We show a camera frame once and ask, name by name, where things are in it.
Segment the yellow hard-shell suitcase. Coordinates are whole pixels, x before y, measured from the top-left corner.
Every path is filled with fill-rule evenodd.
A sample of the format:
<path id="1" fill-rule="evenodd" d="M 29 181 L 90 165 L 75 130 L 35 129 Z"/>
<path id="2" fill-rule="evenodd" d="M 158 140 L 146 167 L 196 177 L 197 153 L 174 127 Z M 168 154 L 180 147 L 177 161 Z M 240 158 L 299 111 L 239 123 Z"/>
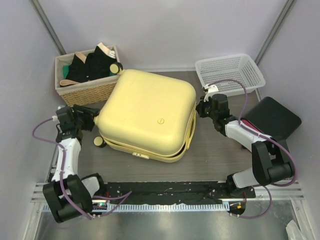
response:
<path id="1" fill-rule="evenodd" d="M 94 118 L 98 147 L 165 163 L 180 160 L 196 128 L 196 91 L 187 81 L 110 66 L 117 83 Z"/>

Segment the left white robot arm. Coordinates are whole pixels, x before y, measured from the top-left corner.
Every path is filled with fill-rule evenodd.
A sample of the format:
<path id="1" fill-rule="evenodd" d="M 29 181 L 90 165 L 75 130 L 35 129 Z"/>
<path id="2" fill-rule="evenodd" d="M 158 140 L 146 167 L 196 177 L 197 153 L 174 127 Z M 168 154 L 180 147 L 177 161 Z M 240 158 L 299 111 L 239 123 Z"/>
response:
<path id="1" fill-rule="evenodd" d="M 58 130 L 55 144 L 58 147 L 56 172 L 51 182 L 42 188 L 44 198 L 54 220 L 63 223 L 81 215 L 88 217 L 93 210 L 93 198 L 100 200 L 107 192 L 98 173 L 78 176 L 78 158 L 82 148 L 83 131 L 92 131 L 98 108 L 80 105 L 58 109 L 52 117 Z"/>

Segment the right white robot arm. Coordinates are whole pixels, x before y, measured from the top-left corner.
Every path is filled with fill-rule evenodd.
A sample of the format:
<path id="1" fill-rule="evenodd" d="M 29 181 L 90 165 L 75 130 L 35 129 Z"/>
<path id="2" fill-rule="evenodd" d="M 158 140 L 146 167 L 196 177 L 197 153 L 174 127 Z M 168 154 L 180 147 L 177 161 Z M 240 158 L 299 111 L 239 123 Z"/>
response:
<path id="1" fill-rule="evenodd" d="M 296 166 L 286 142 L 301 124 L 300 118 L 271 97 L 263 98 L 244 117 L 230 113 L 224 94 L 202 96 L 196 106 L 201 118 L 212 119 L 214 128 L 251 152 L 252 166 L 227 176 L 226 193 L 238 197 L 247 187 L 280 186 L 296 180 Z"/>

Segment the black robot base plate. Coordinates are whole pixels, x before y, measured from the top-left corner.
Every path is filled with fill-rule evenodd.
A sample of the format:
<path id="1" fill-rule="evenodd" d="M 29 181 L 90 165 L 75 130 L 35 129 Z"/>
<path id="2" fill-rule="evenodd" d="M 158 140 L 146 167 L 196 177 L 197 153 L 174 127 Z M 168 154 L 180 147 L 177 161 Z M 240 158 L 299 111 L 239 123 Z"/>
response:
<path id="1" fill-rule="evenodd" d="M 225 182 L 169 181 L 169 182 L 108 182 L 106 195 L 120 197 L 131 192 L 125 204 L 129 205 L 207 205 L 219 204 L 222 199 L 253 199 L 252 187 L 231 190 Z"/>

